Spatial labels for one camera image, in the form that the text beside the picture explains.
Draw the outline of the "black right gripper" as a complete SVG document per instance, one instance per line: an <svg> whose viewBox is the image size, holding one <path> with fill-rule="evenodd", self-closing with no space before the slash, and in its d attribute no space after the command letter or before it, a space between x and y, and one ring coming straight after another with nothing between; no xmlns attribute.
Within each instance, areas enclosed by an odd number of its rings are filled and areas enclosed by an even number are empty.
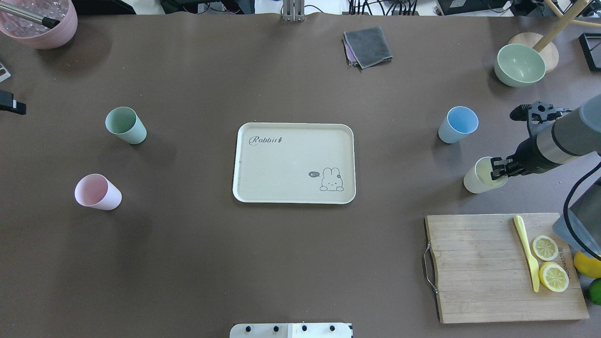
<svg viewBox="0 0 601 338"><path fill-rule="evenodd" d="M502 158L491 158L493 181L507 176L541 174L547 172L547 158L539 151L535 137L530 137L518 145L515 154Z"/></svg>

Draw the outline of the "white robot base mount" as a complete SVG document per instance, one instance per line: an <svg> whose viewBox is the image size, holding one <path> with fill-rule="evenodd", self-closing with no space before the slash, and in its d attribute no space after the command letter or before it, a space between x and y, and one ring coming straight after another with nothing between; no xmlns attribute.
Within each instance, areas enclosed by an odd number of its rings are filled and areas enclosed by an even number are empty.
<svg viewBox="0 0 601 338"><path fill-rule="evenodd" d="M239 323L230 338L352 338L351 323Z"/></svg>

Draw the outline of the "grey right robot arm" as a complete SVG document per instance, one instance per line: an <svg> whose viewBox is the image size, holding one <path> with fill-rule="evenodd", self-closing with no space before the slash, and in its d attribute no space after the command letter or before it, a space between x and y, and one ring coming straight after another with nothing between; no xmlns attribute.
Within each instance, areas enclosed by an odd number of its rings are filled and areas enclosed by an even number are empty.
<svg viewBox="0 0 601 338"><path fill-rule="evenodd" d="M575 110L557 108L544 102L516 107L509 117L527 122L530 137L505 160L492 158L489 177L545 173L577 157L601 150L601 98L595 96ZM601 187L596 180L575 202L571 190L554 233L590 257L600 256Z"/></svg>

